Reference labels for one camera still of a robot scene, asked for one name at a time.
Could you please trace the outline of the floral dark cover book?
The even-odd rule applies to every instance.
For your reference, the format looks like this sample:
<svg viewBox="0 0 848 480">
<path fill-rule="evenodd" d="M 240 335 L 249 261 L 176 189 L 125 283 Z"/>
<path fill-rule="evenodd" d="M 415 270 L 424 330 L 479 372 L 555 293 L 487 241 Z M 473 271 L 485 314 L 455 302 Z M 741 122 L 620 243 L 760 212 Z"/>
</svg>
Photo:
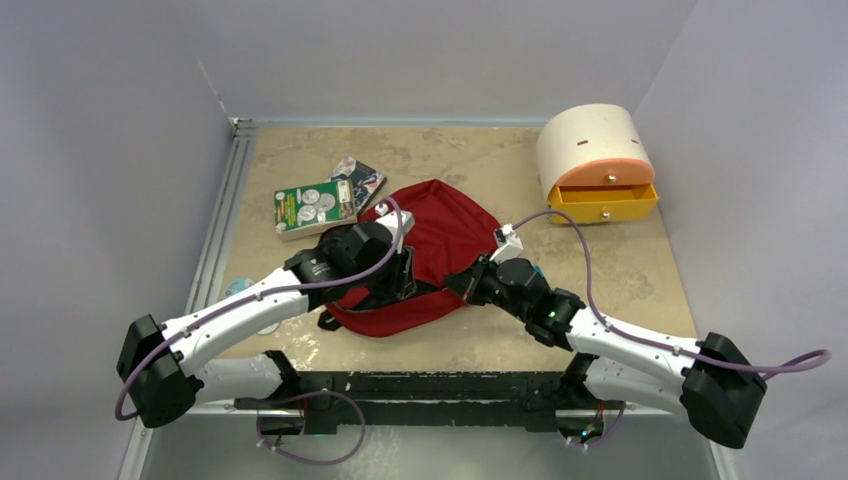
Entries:
<svg viewBox="0 0 848 480">
<path fill-rule="evenodd" d="M 383 172 L 362 161 L 352 156 L 345 156 L 333 169 L 328 180 L 348 180 L 352 188 L 356 213 L 362 214 L 385 185 L 387 177 Z"/>
</svg>

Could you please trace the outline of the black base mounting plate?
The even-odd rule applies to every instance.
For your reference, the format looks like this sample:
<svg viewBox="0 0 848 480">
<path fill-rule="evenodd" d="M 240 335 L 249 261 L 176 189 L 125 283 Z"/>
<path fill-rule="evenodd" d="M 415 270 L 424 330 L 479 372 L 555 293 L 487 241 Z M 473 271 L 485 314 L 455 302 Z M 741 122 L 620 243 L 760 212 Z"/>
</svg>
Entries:
<svg viewBox="0 0 848 480">
<path fill-rule="evenodd" d="M 309 435 L 340 426 L 521 427 L 577 435 L 615 400 L 599 400 L 559 371 L 308 371 L 269 400 L 240 398 L 238 410 L 268 417 L 301 410 Z"/>
</svg>

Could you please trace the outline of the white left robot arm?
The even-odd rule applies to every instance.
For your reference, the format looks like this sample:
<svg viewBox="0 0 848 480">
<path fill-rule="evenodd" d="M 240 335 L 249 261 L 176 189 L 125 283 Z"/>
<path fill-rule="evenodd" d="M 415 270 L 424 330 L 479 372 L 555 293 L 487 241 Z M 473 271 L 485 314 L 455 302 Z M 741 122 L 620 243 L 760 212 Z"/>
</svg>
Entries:
<svg viewBox="0 0 848 480">
<path fill-rule="evenodd" d="M 251 398 L 284 409 L 297 399 L 300 377 L 286 355 L 269 350 L 241 360 L 220 354 L 277 322 L 342 299 L 356 287 L 376 287 L 395 299 L 411 281 L 404 238 L 407 211 L 333 229 L 315 247 L 245 290 L 195 313 L 161 323 L 145 315 L 126 333 L 117 372 L 119 420 L 167 425 L 200 404 Z"/>
</svg>

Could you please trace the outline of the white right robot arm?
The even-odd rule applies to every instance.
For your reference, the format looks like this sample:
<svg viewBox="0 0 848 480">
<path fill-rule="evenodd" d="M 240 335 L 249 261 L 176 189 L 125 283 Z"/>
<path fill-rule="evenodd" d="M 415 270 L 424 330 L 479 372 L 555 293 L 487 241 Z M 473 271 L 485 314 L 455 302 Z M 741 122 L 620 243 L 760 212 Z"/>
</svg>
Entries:
<svg viewBox="0 0 848 480">
<path fill-rule="evenodd" d="M 445 286 L 466 303 L 494 305 L 537 342 L 574 353 L 561 381 L 576 407 L 616 400 L 688 419 L 707 439 L 740 449 L 767 391 L 763 377 L 727 337 L 675 337 L 609 319 L 601 322 L 576 294 L 549 286 L 526 259 L 481 257 Z"/>
</svg>

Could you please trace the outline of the cream rounded drawer cabinet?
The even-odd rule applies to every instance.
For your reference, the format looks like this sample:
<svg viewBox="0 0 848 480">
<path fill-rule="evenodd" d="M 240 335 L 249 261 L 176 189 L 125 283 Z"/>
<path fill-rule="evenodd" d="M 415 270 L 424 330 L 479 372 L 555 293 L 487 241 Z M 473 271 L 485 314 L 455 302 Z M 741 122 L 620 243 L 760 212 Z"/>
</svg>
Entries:
<svg viewBox="0 0 848 480">
<path fill-rule="evenodd" d="M 539 133 L 535 156 L 536 162 L 623 157 L 651 163 L 630 112 L 601 103 L 572 107 L 553 117 Z"/>
</svg>

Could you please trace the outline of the orange upper drawer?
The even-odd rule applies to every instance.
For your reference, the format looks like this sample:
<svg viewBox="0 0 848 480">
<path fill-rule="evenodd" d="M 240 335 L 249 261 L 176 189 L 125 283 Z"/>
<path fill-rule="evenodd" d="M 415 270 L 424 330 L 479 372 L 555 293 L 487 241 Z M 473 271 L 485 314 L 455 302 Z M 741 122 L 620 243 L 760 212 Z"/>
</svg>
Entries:
<svg viewBox="0 0 848 480">
<path fill-rule="evenodd" d="M 537 162 L 541 186 L 557 198 L 619 187 L 651 184 L 655 169 L 637 158 L 601 158 L 588 161 Z"/>
</svg>

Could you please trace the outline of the green activity book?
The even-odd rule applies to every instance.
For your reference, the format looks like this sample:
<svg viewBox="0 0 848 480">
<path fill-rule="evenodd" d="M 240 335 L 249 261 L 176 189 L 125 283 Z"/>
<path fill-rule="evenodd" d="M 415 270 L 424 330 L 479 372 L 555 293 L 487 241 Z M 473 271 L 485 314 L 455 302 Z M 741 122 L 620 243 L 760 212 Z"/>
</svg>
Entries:
<svg viewBox="0 0 848 480">
<path fill-rule="evenodd" d="M 273 201 L 275 231 L 283 240 L 320 234 L 357 222 L 349 180 L 277 190 Z"/>
</svg>

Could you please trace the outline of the red student backpack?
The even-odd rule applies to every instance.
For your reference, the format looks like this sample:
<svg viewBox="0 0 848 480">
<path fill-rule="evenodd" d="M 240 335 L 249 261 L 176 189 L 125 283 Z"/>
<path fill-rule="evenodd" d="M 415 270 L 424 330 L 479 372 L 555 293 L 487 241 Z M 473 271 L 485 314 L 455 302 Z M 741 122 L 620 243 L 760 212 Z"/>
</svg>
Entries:
<svg viewBox="0 0 848 480">
<path fill-rule="evenodd" d="M 472 198 L 440 181 L 402 188 L 391 197 L 413 214 L 415 225 L 404 244 L 412 247 L 416 289 L 390 300 L 381 287 L 358 287 L 325 307 L 318 317 L 323 330 L 345 328 L 368 337 L 388 337 L 438 320 L 464 305 L 444 279 L 496 249 L 498 220 Z"/>
</svg>

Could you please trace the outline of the aluminium frame rails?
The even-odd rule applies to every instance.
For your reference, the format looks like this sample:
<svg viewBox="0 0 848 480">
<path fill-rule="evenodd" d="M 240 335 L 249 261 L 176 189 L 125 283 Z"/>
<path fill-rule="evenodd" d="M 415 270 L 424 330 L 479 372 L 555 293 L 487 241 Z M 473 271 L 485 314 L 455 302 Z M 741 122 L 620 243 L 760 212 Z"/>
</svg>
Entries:
<svg viewBox="0 0 848 480">
<path fill-rule="evenodd" d="M 245 121 L 223 148 L 211 199 L 200 208 L 204 244 L 185 303 L 215 301 L 236 276 L 261 278 L 295 251 L 270 225 L 275 188 L 322 179 L 350 155 L 387 173 L 387 191 L 430 178 L 457 187 L 512 221 L 539 210 L 539 123 L 447 122 L 419 126 L 292 126 Z M 629 322 L 680 336 L 695 332 L 663 221 L 586 231 L 595 296 Z M 464 309 L 384 340 L 322 333 L 313 315 L 254 336 L 231 355 L 281 349 L 306 369 L 563 369 L 567 353 L 530 340 L 492 310 Z M 733 451 L 684 420 L 630 407 L 605 443 L 582 451 L 556 433 L 521 428 L 374 426 L 355 456 L 313 467 L 255 445 L 255 416 L 218 402 L 156 430 L 135 425 L 122 479 L 735 479 Z"/>
</svg>

